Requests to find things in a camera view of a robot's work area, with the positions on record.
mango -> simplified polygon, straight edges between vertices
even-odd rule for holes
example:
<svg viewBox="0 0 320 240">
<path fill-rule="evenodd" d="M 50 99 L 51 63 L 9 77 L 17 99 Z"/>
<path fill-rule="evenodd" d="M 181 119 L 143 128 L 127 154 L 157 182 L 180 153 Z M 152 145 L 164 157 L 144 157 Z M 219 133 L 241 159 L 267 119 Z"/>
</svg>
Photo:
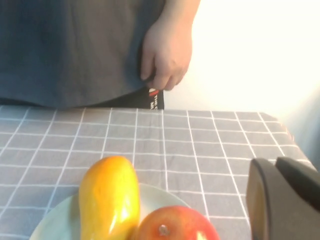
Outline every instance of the mango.
<svg viewBox="0 0 320 240">
<path fill-rule="evenodd" d="M 123 156 L 103 158 L 79 186 L 81 240 L 130 240 L 140 220 L 137 174 Z"/>
</svg>

gray checkered tablecloth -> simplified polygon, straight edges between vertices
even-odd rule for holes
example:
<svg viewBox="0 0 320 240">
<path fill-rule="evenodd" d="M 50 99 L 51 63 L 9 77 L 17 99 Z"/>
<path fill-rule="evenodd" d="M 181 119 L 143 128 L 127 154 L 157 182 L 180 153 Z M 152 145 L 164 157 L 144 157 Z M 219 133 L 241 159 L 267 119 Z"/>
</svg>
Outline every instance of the gray checkered tablecloth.
<svg viewBox="0 0 320 240">
<path fill-rule="evenodd" d="M 176 194 L 221 240 L 250 240 L 250 160 L 288 156 L 313 167 L 275 118 L 257 112 L 1 106 L 0 240 L 29 239 L 104 156 L 132 160 L 139 181 Z"/>
</svg>

apple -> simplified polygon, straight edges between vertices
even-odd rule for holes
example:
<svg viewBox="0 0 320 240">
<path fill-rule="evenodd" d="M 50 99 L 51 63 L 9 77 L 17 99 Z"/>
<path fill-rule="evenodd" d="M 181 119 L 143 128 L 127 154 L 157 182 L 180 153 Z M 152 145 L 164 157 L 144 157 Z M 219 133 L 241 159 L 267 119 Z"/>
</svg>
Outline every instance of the apple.
<svg viewBox="0 0 320 240">
<path fill-rule="evenodd" d="M 147 215 L 134 240 L 220 240 L 211 222 L 186 206 L 165 206 Z"/>
</svg>

plate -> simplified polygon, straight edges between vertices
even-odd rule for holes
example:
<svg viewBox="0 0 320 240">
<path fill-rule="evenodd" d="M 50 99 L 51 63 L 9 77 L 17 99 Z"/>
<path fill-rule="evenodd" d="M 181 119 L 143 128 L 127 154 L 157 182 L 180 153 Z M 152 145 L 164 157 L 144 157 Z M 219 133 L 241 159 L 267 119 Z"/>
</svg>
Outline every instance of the plate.
<svg viewBox="0 0 320 240">
<path fill-rule="evenodd" d="M 177 196 L 147 184 L 140 184 L 140 221 L 154 210 L 172 205 L 189 207 Z M 78 195 L 66 198 L 35 228 L 30 240 L 80 240 Z"/>
</svg>

dark clothing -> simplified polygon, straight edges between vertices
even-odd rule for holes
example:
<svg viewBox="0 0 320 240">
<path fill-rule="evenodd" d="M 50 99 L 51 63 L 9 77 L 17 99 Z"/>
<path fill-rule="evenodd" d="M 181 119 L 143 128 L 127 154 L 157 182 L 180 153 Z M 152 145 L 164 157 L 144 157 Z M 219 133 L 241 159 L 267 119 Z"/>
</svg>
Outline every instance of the dark clothing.
<svg viewBox="0 0 320 240">
<path fill-rule="evenodd" d="M 44 107 L 40 104 L 12 99 L 0 99 L 0 105 Z M 148 88 L 143 87 L 138 91 L 117 97 L 110 101 L 101 102 L 94 105 L 86 105 L 82 107 L 163 110 L 165 109 L 164 92 L 154 89 L 149 90 Z"/>
<path fill-rule="evenodd" d="M 146 90 L 143 38 L 164 2 L 0 0 L 0 98 L 72 108 Z"/>
</svg>

